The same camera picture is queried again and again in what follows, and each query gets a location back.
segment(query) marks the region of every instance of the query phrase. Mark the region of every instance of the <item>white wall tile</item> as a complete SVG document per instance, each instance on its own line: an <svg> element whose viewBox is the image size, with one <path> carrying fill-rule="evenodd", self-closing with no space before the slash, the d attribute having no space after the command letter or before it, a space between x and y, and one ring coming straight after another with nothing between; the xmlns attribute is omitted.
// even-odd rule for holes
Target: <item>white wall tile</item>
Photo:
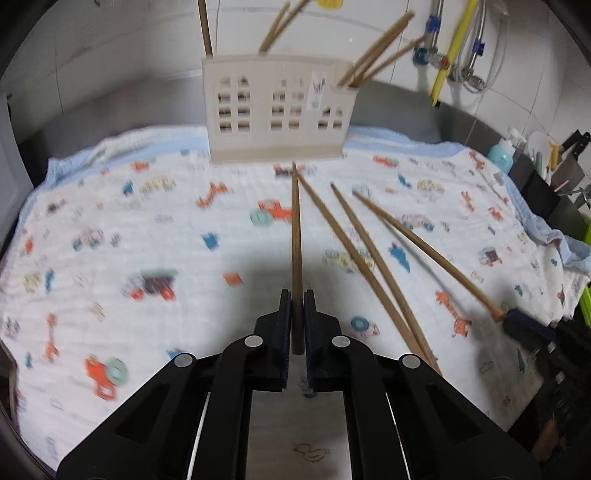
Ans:
<svg viewBox="0 0 591 480"><path fill-rule="evenodd" d="M284 2L285 0L220 0L220 10L276 8L278 11ZM298 0L291 0L292 7L296 6L297 3ZM304 12L311 15L340 18L386 30L404 14L407 4L407 0L343 0L343 6L340 9L326 10L321 8L317 2L311 1L306 5ZM425 23L423 22L421 29L424 30L424 27Z"/></svg>
<svg viewBox="0 0 591 480"><path fill-rule="evenodd" d="M572 39L569 51L569 66L566 76L581 88L591 92L591 65L588 64L579 47Z"/></svg>
<svg viewBox="0 0 591 480"><path fill-rule="evenodd" d="M216 10L210 10L207 15L214 52L216 16ZM169 76L202 67L205 47L196 10L191 15L171 17L146 26L144 42L147 70L154 75Z"/></svg>
<svg viewBox="0 0 591 480"><path fill-rule="evenodd" d="M528 111L534 106L550 40L511 25L503 69L494 89Z"/></svg>
<svg viewBox="0 0 591 480"><path fill-rule="evenodd" d="M547 134L548 132L544 129L543 125L538 121L538 119L533 115L530 114L530 117L525 124L525 128L521 133L525 138L529 138L530 135L534 132L541 132Z"/></svg>
<svg viewBox="0 0 591 480"><path fill-rule="evenodd" d="M504 135L509 127L523 131L530 113L500 93L489 90L482 96L476 116Z"/></svg>
<svg viewBox="0 0 591 480"><path fill-rule="evenodd" d="M591 93L582 89L567 77L564 81L562 96L560 97L558 109L552 122L550 136L562 143L576 129L579 129L582 133L591 131L590 112Z"/></svg>
<svg viewBox="0 0 591 480"><path fill-rule="evenodd" d="M221 10L217 25L217 52L255 53L276 12ZM273 45L273 53L326 56L355 61L379 37L380 32L328 17L300 14ZM384 57L396 52L398 44L390 46ZM389 82L393 66L376 79Z"/></svg>
<svg viewBox="0 0 591 480"><path fill-rule="evenodd" d="M143 32L114 38L57 71L64 111L147 75Z"/></svg>
<svg viewBox="0 0 591 480"><path fill-rule="evenodd" d="M37 79L22 94L13 96L9 104L14 138L20 143L61 113L55 72Z"/></svg>

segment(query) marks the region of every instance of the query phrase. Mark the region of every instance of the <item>kitchen utensil holder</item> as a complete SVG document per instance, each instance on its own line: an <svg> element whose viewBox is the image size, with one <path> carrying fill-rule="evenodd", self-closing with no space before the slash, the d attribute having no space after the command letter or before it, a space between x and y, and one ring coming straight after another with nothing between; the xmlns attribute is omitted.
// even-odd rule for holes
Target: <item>kitchen utensil holder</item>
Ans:
<svg viewBox="0 0 591 480"><path fill-rule="evenodd" d="M350 66L282 54L204 59L212 163L340 156L358 90L337 82Z"/></svg>

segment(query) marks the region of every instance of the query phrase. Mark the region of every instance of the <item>soap bottle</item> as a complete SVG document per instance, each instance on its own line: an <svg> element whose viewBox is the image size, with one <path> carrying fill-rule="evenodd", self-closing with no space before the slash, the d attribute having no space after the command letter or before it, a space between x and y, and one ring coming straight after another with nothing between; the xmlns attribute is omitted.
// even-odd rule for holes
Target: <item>soap bottle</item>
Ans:
<svg viewBox="0 0 591 480"><path fill-rule="evenodd" d="M488 152L488 159L504 173L509 173L513 166L513 155L522 136L515 128L508 130L509 138L501 138Z"/></svg>

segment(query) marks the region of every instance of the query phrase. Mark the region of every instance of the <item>cartoon print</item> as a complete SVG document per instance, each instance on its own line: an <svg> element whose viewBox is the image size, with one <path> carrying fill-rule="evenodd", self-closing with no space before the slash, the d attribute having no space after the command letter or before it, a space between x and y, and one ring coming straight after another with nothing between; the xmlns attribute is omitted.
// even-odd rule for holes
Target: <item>cartoon print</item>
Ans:
<svg viewBox="0 0 591 480"><path fill-rule="evenodd" d="M79 252L82 247L86 245L87 247L96 250L104 243L104 241L105 236L103 235L102 230L87 228L72 240L72 248L74 251Z"/></svg>
<svg viewBox="0 0 591 480"><path fill-rule="evenodd" d="M361 255L369 269L373 270L375 263L369 252L367 250L359 250L359 255ZM355 265L355 261L351 255L346 252L338 252L330 248L324 253L322 263L324 265L335 265L336 267L342 268L347 273L359 272L359 269L357 268L357 265Z"/></svg>
<svg viewBox="0 0 591 480"><path fill-rule="evenodd" d="M317 448L313 450L309 443L298 443L294 448L294 452L301 453L302 458L306 462L313 463L322 460L330 453L330 450L326 448Z"/></svg>
<svg viewBox="0 0 591 480"><path fill-rule="evenodd" d="M435 292L435 296L436 296L438 304L445 306L447 311L452 315L452 317L455 320L453 323L454 335L452 335L452 337L455 337L458 333L464 337L467 337L468 336L467 327L468 327L468 325L472 324L472 321L467 320L463 317L460 317L456 308L452 305L452 301L450 300L449 295L447 293L437 290Z"/></svg>
<svg viewBox="0 0 591 480"><path fill-rule="evenodd" d="M307 167L306 165L297 165L296 169L300 175L312 175L316 171L315 167ZM279 164L274 164L273 170L275 171L276 179L291 177L290 167L283 168Z"/></svg>
<svg viewBox="0 0 591 480"><path fill-rule="evenodd" d="M408 260L406 258L406 253L404 253L404 250L402 249L402 247L399 247L394 242L392 242L392 246L390 248L388 248L388 252L396 260L398 260L398 263L400 263L402 268L404 268L408 273L410 273L410 264L408 263Z"/></svg>
<svg viewBox="0 0 591 480"><path fill-rule="evenodd" d="M492 217L497 221L497 222L502 222L503 221L503 216L501 215L501 213L495 209L494 207L490 207L488 209L488 211L491 213Z"/></svg>
<svg viewBox="0 0 591 480"><path fill-rule="evenodd" d="M560 300L560 304L564 307L564 285L561 286L561 290L556 294Z"/></svg>
<svg viewBox="0 0 591 480"><path fill-rule="evenodd" d="M209 208L211 207L213 199L216 197L216 195L219 195L220 193L228 193L229 191L230 190L228 190L228 187L226 187L225 183L218 183L216 185L214 182L210 182L207 196L204 199L199 197L197 206L201 209Z"/></svg>
<svg viewBox="0 0 591 480"><path fill-rule="evenodd" d="M34 243L33 243L33 237L29 237L27 238L27 241L25 242L25 254L26 255L31 255L31 253L33 252L33 247L34 247Z"/></svg>
<svg viewBox="0 0 591 480"><path fill-rule="evenodd" d="M375 323L369 323L368 320L364 317L353 317L351 319L351 326L353 330L359 334L362 339L367 338L367 336L379 335L378 326Z"/></svg>
<svg viewBox="0 0 591 480"><path fill-rule="evenodd" d="M131 169L134 172L139 173L144 170L149 170L150 164L146 161L136 161L131 164Z"/></svg>
<svg viewBox="0 0 591 480"><path fill-rule="evenodd" d="M214 233L209 232L207 235L202 235L201 238L203 238L205 246L210 250L215 250L217 247L219 247L219 243L217 241L219 237Z"/></svg>
<svg viewBox="0 0 591 480"><path fill-rule="evenodd" d="M164 300L175 300L173 291L174 277L178 274L175 269L144 270L139 274L128 277L121 293L134 300L141 300L144 294L160 295Z"/></svg>
<svg viewBox="0 0 591 480"><path fill-rule="evenodd" d="M483 362L480 365L480 367L478 367L478 370L480 371L481 374L485 374L490 369L492 369L494 366L495 366L495 363L492 360L489 360L487 362Z"/></svg>
<svg viewBox="0 0 591 480"><path fill-rule="evenodd" d="M371 198L371 191L367 185L353 185L351 187L351 190L353 192L359 193L362 197L365 197L367 199Z"/></svg>
<svg viewBox="0 0 591 480"><path fill-rule="evenodd" d="M398 174L398 181L400 182L400 185L408 188L409 190L411 190L413 188L413 186L409 182L406 181L406 178L404 177L404 175L401 175L400 173Z"/></svg>
<svg viewBox="0 0 591 480"><path fill-rule="evenodd" d="M45 293L49 294L53 288L53 281L56 278L56 273L52 268L45 272Z"/></svg>
<svg viewBox="0 0 591 480"><path fill-rule="evenodd" d="M496 253L496 249L494 247L486 247L480 250L478 253L480 258L481 265L488 265L492 267L495 262L503 263L499 255Z"/></svg>
<svg viewBox="0 0 591 480"><path fill-rule="evenodd" d="M55 461L58 461L57 457L57 450L56 450L56 441L51 437L45 437L45 444L47 446L47 451L51 458Z"/></svg>
<svg viewBox="0 0 591 480"><path fill-rule="evenodd" d="M224 280L226 280L226 283L231 287L237 287L238 285L242 284L242 279L240 278L238 272L224 273L222 277Z"/></svg>
<svg viewBox="0 0 591 480"><path fill-rule="evenodd" d="M454 177L456 176L456 165L449 160L442 160L441 165L447 167L449 173L451 173Z"/></svg>
<svg viewBox="0 0 591 480"><path fill-rule="evenodd" d="M470 194L466 191L462 192L462 198L464 199L464 201L466 202L466 208L468 210L470 210L471 212L474 211L474 204L472 203L472 197L470 197Z"/></svg>
<svg viewBox="0 0 591 480"><path fill-rule="evenodd" d="M445 192L443 186L432 180L420 180L417 183L417 190L421 192L422 197L426 198L431 203L438 201Z"/></svg>
<svg viewBox="0 0 591 480"><path fill-rule="evenodd" d="M41 274L39 272L25 275L22 282L25 285L25 290L29 293L35 293L41 285Z"/></svg>
<svg viewBox="0 0 591 480"><path fill-rule="evenodd" d="M56 356L60 356L60 351L56 348L56 341L53 335L53 331L57 325L57 318L55 315L50 313L47 316L47 326L49 327L49 340L46 343L45 352L43 353L43 358L48 360L49 363L53 363L55 361Z"/></svg>
<svg viewBox="0 0 591 480"><path fill-rule="evenodd" d="M523 356L521 356L521 350L517 349L517 364L519 371L521 373L525 373L525 362L523 360Z"/></svg>
<svg viewBox="0 0 591 480"><path fill-rule="evenodd" d="M374 162L388 168L396 168L400 165L400 162L394 158L381 157L379 155L374 157Z"/></svg>
<svg viewBox="0 0 591 480"><path fill-rule="evenodd" d="M484 168L484 162L482 160L478 160L478 153L476 153L476 151L471 150L468 155L472 160L474 160L477 170L482 170Z"/></svg>
<svg viewBox="0 0 591 480"><path fill-rule="evenodd" d="M484 283L484 278L477 271L472 272L470 276L472 280L476 280L478 283Z"/></svg>
<svg viewBox="0 0 591 480"><path fill-rule="evenodd" d="M47 205L47 214L52 215L56 213L65 204L66 201L64 199L61 199L58 203L50 203L49 205Z"/></svg>
<svg viewBox="0 0 591 480"><path fill-rule="evenodd" d="M6 335L8 338L11 338L12 340L16 340L20 331L21 325L18 323L18 320L12 320L10 317L8 317L6 320L4 335Z"/></svg>
<svg viewBox="0 0 591 480"><path fill-rule="evenodd" d="M97 303L94 302L91 307L89 308L91 314L93 314L97 320L100 320L101 322L105 319L105 312L103 311L103 307Z"/></svg>
<svg viewBox="0 0 591 480"><path fill-rule="evenodd" d="M118 358L108 358L104 364L94 355L85 360L86 375L95 381L95 395L103 400L117 398L116 387L127 383L129 372L125 364Z"/></svg>
<svg viewBox="0 0 591 480"><path fill-rule="evenodd" d="M422 226L427 232L432 232L435 228L433 222L424 215L402 215L400 221L409 230Z"/></svg>
<svg viewBox="0 0 591 480"><path fill-rule="evenodd" d="M132 182L132 181L127 182L125 185L123 185L123 188L121 188L121 191L123 192L123 195L125 195L126 197L128 197L129 195L133 195L134 194L134 182Z"/></svg>
<svg viewBox="0 0 591 480"><path fill-rule="evenodd" d="M298 383L298 387L301 388L302 395L305 396L305 398L314 398L318 395L318 393L313 392L312 389L308 386L308 379L306 377L300 378L300 383Z"/></svg>
<svg viewBox="0 0 591 480"><path fill-rule="evenodd" d="M291 223L291 209L283 208L277 200L262 200L259 208L251 211L251 221L254 226L269 226L274 220Z"/></svg>

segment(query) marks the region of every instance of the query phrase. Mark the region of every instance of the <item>white blanket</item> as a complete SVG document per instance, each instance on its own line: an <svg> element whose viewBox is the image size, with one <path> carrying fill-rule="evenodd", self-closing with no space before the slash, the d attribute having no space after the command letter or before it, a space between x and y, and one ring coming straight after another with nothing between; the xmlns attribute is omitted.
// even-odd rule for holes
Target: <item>white blanket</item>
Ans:
<svg viewBox="0 0 591 480"><path fill-rule="evenodd" d="M298 162L302 174L373 267L330 182L347 197L445 379L507 429L540 386L532 359L351 190L412 227L499 305L542 323L573 311L588 276L527 237L498 169L479 154L354 140L344 158ZM0 336L19 366L22 437L53 468L172 356L221 352L276 310L291 283L289 165L212 167L206 153L175 142L133 161L100 153L100 166L89 155L80 172L38 193L1 278ZM300 197L304 288L318 310L375 353L408 352L303 189ZM340 394L308 392L302 361L291 360L283 396L255 394L250 478L350 478Z"/></svg>

